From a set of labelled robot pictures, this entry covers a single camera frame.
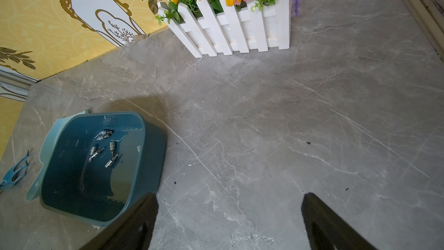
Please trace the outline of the chrome bit with brown tip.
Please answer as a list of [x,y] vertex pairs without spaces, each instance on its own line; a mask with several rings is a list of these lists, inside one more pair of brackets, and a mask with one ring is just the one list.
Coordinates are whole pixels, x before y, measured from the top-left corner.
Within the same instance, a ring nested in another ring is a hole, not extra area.
[[114,130],[110,130],[110,129],[105,129],[101,132],[103,135],[107,134],[107,135],[112,135],[114,133]]

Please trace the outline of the chrome bit fluted tip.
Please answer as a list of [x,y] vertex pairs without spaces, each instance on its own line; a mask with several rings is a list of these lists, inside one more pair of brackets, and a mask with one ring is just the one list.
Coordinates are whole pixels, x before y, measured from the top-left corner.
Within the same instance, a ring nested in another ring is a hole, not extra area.
[[109,138],[110,136],[111,136],[111,135],[108,134],[108,133],[99,133],[99,134],[95,137],[95,139],[96,139],[97,141],[101,141],[101,140],[104,140],[104,139]]

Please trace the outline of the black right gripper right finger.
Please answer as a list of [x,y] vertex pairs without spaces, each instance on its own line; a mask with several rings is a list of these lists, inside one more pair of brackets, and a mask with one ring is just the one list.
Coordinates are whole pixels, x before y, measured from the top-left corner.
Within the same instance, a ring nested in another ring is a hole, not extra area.
[[375,249],[314,193],[304,194],[301,212],[312,250]]

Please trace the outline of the chrome bit slim tip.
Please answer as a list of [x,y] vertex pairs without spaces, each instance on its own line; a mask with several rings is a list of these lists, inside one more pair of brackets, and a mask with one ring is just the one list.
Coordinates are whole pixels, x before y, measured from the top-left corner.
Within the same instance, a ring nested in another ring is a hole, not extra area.
[[112,153],[112,156],[115,156],[115,154],[116,154],[116,143],[114,141],[111,141],[109,143],[109,149],[110,149],[110,151]]

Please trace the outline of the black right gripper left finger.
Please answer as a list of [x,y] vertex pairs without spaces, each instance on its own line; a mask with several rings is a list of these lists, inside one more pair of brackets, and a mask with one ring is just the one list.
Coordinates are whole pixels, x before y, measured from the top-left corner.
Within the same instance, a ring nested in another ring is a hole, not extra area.
[[147,250],[152,240],[158,208],[156,195],[145,194],[81,249]]

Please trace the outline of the chrome blade bit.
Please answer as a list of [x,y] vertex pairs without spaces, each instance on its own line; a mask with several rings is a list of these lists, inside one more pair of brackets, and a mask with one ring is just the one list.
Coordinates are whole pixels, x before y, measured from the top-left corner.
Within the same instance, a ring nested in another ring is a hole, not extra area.
[[89,154],[90,159],[92,158],[93,154],[96,153],[96,151],[97,151],[97,147],[96,147],[96,146],[93,146],[93,147],[91,148],[91,150],[90,150],[90,154]]

